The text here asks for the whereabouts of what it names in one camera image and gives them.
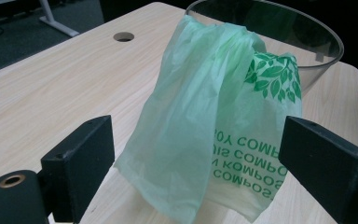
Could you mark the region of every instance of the round hole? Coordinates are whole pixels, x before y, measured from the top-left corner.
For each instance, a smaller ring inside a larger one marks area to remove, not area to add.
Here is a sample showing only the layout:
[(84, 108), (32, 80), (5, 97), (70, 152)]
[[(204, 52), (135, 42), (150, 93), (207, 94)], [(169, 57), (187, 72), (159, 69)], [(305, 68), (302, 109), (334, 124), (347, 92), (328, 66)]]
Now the round hole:
[(0, 182), (0, 187), (2, 189), (8, 189), (20, 184), (24, 179), (25, 175), (11, 175)]
[(132, 41), (135, 36), (132, 33), (120, 32), (115, 34), (113, 38), (118, 42), (129, 42)]

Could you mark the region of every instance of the glass bowl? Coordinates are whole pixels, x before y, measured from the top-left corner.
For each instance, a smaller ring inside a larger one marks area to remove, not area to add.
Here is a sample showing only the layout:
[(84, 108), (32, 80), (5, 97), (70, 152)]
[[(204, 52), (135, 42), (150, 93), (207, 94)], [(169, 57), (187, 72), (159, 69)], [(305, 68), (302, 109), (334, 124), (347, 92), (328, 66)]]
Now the glass bowl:
[(339, 36), (296, 9), (263, 0), (199, 0), (186, 9), (205, 25), (229, 22), (257, 33), (267, 52), (296, 56), (302, 95), (344, 54)]

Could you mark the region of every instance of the plastic bag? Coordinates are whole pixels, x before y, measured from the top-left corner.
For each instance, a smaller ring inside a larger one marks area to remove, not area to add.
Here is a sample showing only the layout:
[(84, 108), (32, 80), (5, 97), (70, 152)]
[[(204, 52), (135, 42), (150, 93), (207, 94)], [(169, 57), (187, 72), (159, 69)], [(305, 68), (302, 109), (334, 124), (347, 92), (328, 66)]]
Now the plastic bag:
[[(254, 60), (256, 53), (265, 51), (263, 41), (245, 27), (229, 23), (205, 26), (190, 16), (184, 16), (177, 25), (164, 52), (156, 87), (144, 105), (129, 142), (115, 162), (120, 173), (160, 213), (179, 223), (192, 223), (207, 189), (208, 199), (242, 214), (243, 200), (250, 203), (259, 200), (258, 195), (247, 193), (243, 196), (251, 198), (243, 198), (239, 203), (231, 204), (231, 198), (220, 201), (226, 193), (248, 189), (234, 189), (227, 187), (227, 181), (213, 180), (213, 171), (217, 167), (213, 162), (223, 160), (222, 155), (213, 154), (213, 148), (217, 146), (219, 132), (245, 136), (231, 126), (251, 121), (246, 118), (239, 122), (230, 120), (224, 125), (223, 120), (230, 116), (225, 111), (236, 110), (235, 102), (240, 102), (239, 107), (243, 105), (241, 95), (252, 91), (251, 87), (249, 90), (244, 88), (245, 84), (254, 86), (256, 80), (253, 73), (248, 77), (246, 73), (260, 65)], [(268, 91), (254, 94), (257, 100), (264, 100), (264, 96), (269, 98)], [(257, 111), (260, 118), (252, 123), (266, 119), (261, 118), (266, 114), (275, 117), (273, 105), (259, 106), (258, 109), (268, 112)], [(243, 110), (246, 109), (241, 108), (238, 112), (243, 113)], [(236, 111), (231, 112), (235, 118), (240, 117)], [(266, 128), (267, 123), (263, 121), (260, 125)], [(214, 185), (227, 187), (228, 191), (216, 189)]]
[(287, 169), (278, 160), (286, 116), (301, 117), (296, 59), (256, 53), (246, 76), (227, 74), (219, 95), (206, 198), (250, 222), (272, 202)]

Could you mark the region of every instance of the wooden table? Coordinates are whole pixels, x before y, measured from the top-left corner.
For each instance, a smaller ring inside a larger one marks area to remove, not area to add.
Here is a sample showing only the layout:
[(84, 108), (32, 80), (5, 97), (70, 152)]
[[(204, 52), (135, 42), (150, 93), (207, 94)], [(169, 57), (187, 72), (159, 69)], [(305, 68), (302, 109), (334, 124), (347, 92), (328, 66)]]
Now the wooden table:
[[(0, 176), (40, 159), (88, 119), (111, 115), (117, 157), (152, 92), (182, 9), (153, 3), (0, 70)], [(118, 42), (120, 32), (134, 34)], [(332, 66), (303, 98), (303, 117), (358, 146), (358, 70)], [(81, 223), (172, 223), (111, 168)], [(204, 202), (196, 223), (248, 223)], [(289, 174), (256, 223), (335, 223)]]

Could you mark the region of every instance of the leaf print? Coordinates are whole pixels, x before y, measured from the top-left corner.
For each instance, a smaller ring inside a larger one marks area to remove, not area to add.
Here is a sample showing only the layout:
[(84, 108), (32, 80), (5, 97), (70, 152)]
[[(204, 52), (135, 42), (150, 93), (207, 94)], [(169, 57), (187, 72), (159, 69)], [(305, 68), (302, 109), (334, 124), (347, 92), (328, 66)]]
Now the leaf print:
[(288, 69), (284, 69), (283, 73), (281, 74), (281, 83), (284, 83), (287, 80), (288, 73), (289, 73)]
[(296, 76), (297, 81), (299, 82), (300, 81), (300, 76), (298, 75), (298, 70), (297, 69), (295, 71), (295, 76)]
[(283, 100), (286, 99), (286, 94), (284, 93), (283, 90), (280, 90), (280, 91), (279, 91), (279, 96), (280, 96)]
[(287, 92), (287, 98), (293, 103), (296, 102), (295, 94), (292, 91)]
[(277, 58), (277, 62), (280, 63), (283, 66), (286, 66), (287, 58)]
[(293, 87), (293, 90), (295, 90), (296, 97), (301, 99), (301, 88), (298, 85), (298, 82), (293, 82), (292, 87)]
[(292, 73), (292, 71), (289, 71), (288, 76), (289, 76), (289, 81), (292, 81), (292, 80), (293, 80), (293, 73)]
[(245, 82), (255, 83), (257, 81), (257, 73), (248, 73), (250, 76), (246, 76)]
[(255, 54), (255, 57), (258, 59), (261, 59), (262, 62), (269, 61), (269, 59), (271, 58), (270, 54), (268, 54), (268, 53), (257, 53), (257, 54)]
[(264, 70), (261, 77), (278, 77), (281, 75), (282, 67), (280, 66), (273, 66), (269, 67), (268, 69)]
[(255, 60), (252, 60), (251, 65), (249, 66), (249, 71), (252, 69), (252, 71), (255, 70)]
[(269, 91), (267, 91), (267, 89), (263, 90), (263, 97), (267, 98), (268, 95), (269, 95)]
[(278, 80), (278, 79), (275, 79), (272, 84), (271, 84), (271, 95), (272, 95), (272, 98), (274, 98), (278, 92), (280, 91), (281, 89), (281, 82)]
[(271, 53), (256, 52), (246, 74), (245, 82), (254, 84), (254, 91), (262, 91), (264, 98), (271, 97), (281, 102), (296, 103), (301, 100), (296, 57), (277, 56)]
[(266, 80), (257, 81), (255, 83), (255, 91), (263, 91), (269, 86), (269, 82)]
[(258, 70), (258, 69), (262, 69), (264, 66), (266, 66), (266, 64), (267, 64), (266, 61), (261, 61), (260, 63), (258, 63), (256, 69), (257, 69), (257, 70)]

